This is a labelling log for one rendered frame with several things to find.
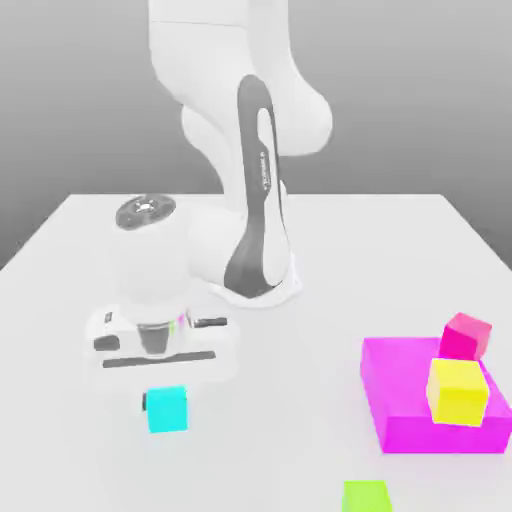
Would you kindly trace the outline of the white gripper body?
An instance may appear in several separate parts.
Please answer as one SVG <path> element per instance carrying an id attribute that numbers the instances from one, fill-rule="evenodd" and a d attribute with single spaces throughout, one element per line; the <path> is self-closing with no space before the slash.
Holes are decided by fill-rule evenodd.
<path id="1" fill-rule="evenodd" d="M 93 389 L 151 389 L 170 386 L 197 387 L 225 382 L 238 370 L 237 334 L 195 334 L 179 354 L 147 359 L 145 364 L 105 368 L 103 362 L 122 357 L 143 359 L 132 352 L 98 352 L 91 339 L 82 341 L 84 381 Z"/>

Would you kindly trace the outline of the small cyan cube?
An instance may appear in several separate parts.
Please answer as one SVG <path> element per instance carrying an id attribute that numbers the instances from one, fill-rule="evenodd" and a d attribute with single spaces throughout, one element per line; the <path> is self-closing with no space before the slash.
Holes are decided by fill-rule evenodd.
<path id="1" fill-rule="evenodd" d="M 150 433 L 180 432 L 188 429 L 186 388 L 153 388 L 143 395 L 143 410 Z"/>

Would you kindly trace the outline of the small pink cube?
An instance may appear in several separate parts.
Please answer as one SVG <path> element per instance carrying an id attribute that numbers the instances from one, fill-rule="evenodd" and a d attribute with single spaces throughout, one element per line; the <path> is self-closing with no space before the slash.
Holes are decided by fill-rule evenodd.
<path id="1" fill-rule="evenodd" d="M 438 356 L 478 361 L 486 352 L 491 331 L 490 323 L 459 312 L 444 327 Z"/>

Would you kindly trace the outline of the small lime green cube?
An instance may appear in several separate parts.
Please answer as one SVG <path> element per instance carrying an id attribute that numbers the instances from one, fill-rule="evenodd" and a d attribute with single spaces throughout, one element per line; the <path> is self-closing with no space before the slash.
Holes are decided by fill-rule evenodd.
<path id="1" fill-rule="evenodd" d="M 351 480 L 343 485 L 342 512 L 392 512 L 383 480 Z"/>

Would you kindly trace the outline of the small yellow cube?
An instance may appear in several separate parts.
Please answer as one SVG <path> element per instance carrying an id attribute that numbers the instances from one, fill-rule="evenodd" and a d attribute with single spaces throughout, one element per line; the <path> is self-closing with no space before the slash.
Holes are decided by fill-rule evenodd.
<path id="1" fill-rule="evenodd" d="M 434 424 L 482 425 L 490 390 L 477 361 L 433 358 L 425 393 Z"/>

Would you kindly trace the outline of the large magenta box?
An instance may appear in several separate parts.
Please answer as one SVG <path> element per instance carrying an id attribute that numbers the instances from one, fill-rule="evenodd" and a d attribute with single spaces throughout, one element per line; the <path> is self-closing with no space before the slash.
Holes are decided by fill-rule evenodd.
<path id="1" fill-rule="evenodd" d="M 490 397 L 479 427 L 435 424 L 426 387 L 440 340 L 366 338 L 360 374 L 385 454 L 502 454 L 512 434 L 512 408 L 486 368 Z"/>

